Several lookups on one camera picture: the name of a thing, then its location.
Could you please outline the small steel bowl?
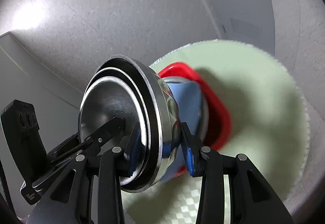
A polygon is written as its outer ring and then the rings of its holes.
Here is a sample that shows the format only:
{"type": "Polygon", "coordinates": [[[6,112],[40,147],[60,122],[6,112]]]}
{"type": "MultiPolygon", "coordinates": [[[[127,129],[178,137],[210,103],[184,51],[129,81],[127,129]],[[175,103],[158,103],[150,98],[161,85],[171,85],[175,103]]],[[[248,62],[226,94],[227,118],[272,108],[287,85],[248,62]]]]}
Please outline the small steel bowl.
{"type": "Polygon", "coordinates": [[[89,82],[78,117],[81,140],[102,139],[103,146],[120,146],[129,168],[121,183],[138,178],[148,161],[150,121],[144,98],[131,76],[116,67],[99,70],[89,82]]]}
{"type": "Polygon", "coordinates": [[[123,80],[105,76],[90,85],[81,102],[78,120],[81,140],[114,117],[125,121],[128,133],[138,122],[141,143],[147,143],[144,114],[135,93],[123,80]]]}

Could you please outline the green tablecloth white lace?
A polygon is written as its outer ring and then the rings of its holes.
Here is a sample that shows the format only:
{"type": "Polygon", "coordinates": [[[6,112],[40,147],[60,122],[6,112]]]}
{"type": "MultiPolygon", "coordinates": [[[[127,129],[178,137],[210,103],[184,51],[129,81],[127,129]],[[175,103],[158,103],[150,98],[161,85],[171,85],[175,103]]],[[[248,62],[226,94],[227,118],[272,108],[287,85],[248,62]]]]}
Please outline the green tablecloth white lace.
{"type": "MultiPolygon", "coordinates": [[[[228,110],[232,130],[220,153],[247,155],[286,200],[301,178],[310,140],[305,99],[287,69],[261,49],[226,40],[183,46],[151,67],[159,72],[174,62],[198,71],[228,110]]],[[[139,194],[123,193],[123,205],[136,223],[195,223],[201,182],[185,173],[139,194]]]]}

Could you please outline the red square plastic basin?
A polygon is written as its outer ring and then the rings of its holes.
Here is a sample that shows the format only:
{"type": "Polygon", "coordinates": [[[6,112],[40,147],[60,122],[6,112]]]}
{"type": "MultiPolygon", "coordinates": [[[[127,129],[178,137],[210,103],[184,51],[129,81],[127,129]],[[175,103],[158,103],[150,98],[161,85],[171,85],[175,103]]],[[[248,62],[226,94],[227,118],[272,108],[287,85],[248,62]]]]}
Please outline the red square plastic basin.
{"type": "Polygon", "coordinates": [[[209,113],[208,127],[203,144],[219,151],[230,138],[232,120],[229,111],[208,84],[207,79],[184,62],[175,62],[166,66],[158,72],[158,76],[161,78],[177,76],[199,84],[206,99],[209,113]]]}

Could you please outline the light blue plastic plate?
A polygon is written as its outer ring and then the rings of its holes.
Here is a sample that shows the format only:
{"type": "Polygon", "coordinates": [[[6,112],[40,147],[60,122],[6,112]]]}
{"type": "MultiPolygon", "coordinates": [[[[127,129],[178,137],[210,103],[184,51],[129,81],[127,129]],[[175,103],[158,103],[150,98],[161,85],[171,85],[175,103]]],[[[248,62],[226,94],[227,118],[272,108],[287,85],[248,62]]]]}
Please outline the light blue plastic plate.
{"type": "MultiPolygon", "coordinates": [[[[163,78],[169,86],[173,98],[179,109],[181,123],[186,123],[193,136],[204,140],[206,137],[209,121],[209,109],[200,85],[186,78],[170,76],[163,78]]],[[[188,145],[184,148],[179,146],[173,163],[168,167],[160,179],[167,182],[181,174],[182,167],[190,171],[194,170],[193,151],[188,145]]]]}

